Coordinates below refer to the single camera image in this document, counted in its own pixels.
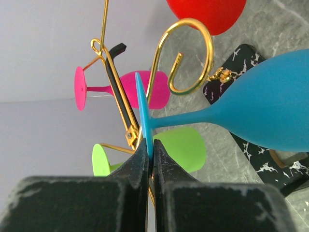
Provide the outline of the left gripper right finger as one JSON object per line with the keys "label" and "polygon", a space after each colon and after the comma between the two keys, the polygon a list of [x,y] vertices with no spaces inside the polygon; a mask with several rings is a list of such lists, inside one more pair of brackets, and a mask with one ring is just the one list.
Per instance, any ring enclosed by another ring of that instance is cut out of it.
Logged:
{"label": "left gripper right finger", "polygon": [[154,142],[158,232],[294,232],[283,195],[273,186],[202,183]]}

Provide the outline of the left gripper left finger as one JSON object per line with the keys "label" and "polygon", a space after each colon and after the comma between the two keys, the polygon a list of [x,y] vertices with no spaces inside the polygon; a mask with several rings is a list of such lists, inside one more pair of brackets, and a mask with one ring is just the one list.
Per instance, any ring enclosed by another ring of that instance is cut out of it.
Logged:
{"label": "left gripper left finger", "polygon": [[107,177],[30,176],[12,190],[3,232],[144,232],[149,158],[146,141]]}

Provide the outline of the green plastic wine glass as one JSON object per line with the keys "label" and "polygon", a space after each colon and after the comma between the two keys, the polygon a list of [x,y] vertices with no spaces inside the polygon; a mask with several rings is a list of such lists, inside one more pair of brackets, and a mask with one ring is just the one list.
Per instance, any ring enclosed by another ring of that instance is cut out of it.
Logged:
{"label": "green plastic wine glass", "polygon": [[[161,141],[169,156],[188,173],[200,170],[206,161],[206,146],[199,132],[191,127],[178,127],[154,135]],[[130,155],[134,150],[110,144],[95,144],[92,150],[92,168],[94,176],[108,176],[122,163],[111,165],[105,148],[125,152]]]}

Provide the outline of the blue plastic wine glass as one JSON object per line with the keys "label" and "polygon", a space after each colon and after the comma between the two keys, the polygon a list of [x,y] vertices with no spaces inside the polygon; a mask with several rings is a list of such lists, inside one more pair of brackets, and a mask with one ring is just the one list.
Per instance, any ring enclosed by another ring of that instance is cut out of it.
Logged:
{"label": "blue plastic wine glass", "polygon": [[267,59],[239,77],[211,106],[167,117],[150,116],[139,73],[135,74],[140,122],[149,161],[154,160],[153,129],[194,123],[219,125],[258,146],[309,150],[309,51]]}

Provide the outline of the red plastic wine glass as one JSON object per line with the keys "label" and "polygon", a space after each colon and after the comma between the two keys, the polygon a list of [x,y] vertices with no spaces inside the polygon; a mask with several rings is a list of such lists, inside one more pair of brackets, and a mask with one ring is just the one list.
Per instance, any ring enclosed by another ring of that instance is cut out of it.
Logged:
{"label": "red plastic wine glass", "polygon": [[211,35],[230,29],[242,14],[246,0],[167,0],[178,19],[194,18],[203,23]]}

